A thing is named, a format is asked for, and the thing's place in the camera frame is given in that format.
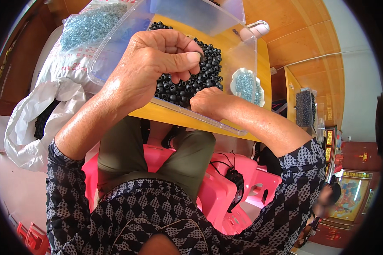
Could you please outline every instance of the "hand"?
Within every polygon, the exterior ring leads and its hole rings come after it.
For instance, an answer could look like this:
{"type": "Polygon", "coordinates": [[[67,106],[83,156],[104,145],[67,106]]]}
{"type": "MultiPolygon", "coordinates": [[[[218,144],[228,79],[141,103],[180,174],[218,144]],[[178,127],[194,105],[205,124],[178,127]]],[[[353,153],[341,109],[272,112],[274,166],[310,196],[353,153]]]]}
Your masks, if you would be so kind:
{"type": "Polygon", "coordinates": [[[226,95],[216,87],[205,88],[196,93],[190,99],[192,111],[207,116],[213,120],[225,119],[224,112],[232,102],[239,98],[233,95],[226,95]]]}
{"type": "Polygon", "coordinates": [[[178,31],[138,32],[100,93],[117,107],[124,107],[127,113],[142,108],[152,99],[156,80],[163,73],[171,74],[175,84],[199,73],[197,52],[203,54],[194,40],[178,31]]]}

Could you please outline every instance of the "white power cable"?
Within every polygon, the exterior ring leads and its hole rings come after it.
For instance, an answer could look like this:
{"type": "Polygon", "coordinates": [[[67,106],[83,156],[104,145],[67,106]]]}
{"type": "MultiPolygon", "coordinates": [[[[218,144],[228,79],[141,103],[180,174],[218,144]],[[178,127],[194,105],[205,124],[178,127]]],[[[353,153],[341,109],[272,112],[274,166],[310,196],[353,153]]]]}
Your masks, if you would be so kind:
{"type": "Polygon", "coordinates": [[[293,65],[293,64],[302,63],[302,62],[305,62],[305,61],[308,61],[308,60],[312,60],[312,59],[316,59],[316,58],[321,58],[321,57],[326,57],[326,56],[330,56],[330,55],[342,54],[342,53],[357,52],[357,51],[371,51],[371,49],[363,49],[363,50],[355,50],[355,51],[341,51],[341,52],[336,52],[336,53],[329,53],[329,54],[325,54],[325,55],[322,55],[322,56],[318,56],[318,57],[314,57],[314,58],[309,58],[309,59],[301,60],[301,61],[298,61],[298,62],[295,62],[295,63],[292,63],[292,64],[287,64],[287,65],[285,65],[283,67],[278,68],[277,71],[281,70],[284,67],[287,67],[287,66],[290,66],[290,65],[293,65]]]}

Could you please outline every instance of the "person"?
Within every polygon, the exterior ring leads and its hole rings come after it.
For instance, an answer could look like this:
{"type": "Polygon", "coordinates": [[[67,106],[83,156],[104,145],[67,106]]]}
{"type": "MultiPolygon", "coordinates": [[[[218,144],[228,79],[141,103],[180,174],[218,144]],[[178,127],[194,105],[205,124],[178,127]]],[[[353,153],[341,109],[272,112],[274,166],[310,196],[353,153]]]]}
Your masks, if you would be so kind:
{"type": "Polygon", "coordinates": [[[190,99],[191,109],[229,120],[263,141],[279,158],[275,199],[237,235],[216,230],[196,207],[214,151],[211,133],[184,132],[176,152],[148,173],[137,118],[127,116],[153,97],[156,80],[198,74],[201,48],[184,34],[136,33],[102,90],[61,128],[49,146],[47,236],[52,254],[286,254],[305,226],[325,180],[325,153],[315,139],[280,115],[215,87],[190,99]],[[85,197],[86,153],[98,142],[100,200],[85,197]]]}

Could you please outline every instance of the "framed picture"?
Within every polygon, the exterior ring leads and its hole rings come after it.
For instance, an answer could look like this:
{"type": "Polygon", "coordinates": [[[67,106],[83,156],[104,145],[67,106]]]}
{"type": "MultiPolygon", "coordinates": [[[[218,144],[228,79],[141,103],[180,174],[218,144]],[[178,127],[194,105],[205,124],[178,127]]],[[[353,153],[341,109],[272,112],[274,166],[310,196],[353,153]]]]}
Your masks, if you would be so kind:
{"type": "Polygon", "coordinates": [[[336,202],[332,217],[354,221],[363,204],[369,186],[369,180],[352,179],[342,176],[339,181],[341,196],[336,202]]]}

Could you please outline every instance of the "forearm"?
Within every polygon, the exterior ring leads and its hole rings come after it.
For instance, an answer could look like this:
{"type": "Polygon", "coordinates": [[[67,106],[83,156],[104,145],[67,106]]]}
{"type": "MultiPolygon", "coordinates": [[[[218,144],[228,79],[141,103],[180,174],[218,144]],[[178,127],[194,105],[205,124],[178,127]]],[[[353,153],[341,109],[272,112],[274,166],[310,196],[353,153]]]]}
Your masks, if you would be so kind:
{"type": "Polygon", "coordinates": [[[58,149],[71,159],[83,159],[107,130],[131,111],[115,102],[104,90],[93,96],[55,136],[58,149]]]}
{"type": "Polygon", "coordinates": [[[221,116],[240,125],[264,144],[276,157],[290,153],[311,140],[295,123],[235,96],[227,96],[221,116]]]}

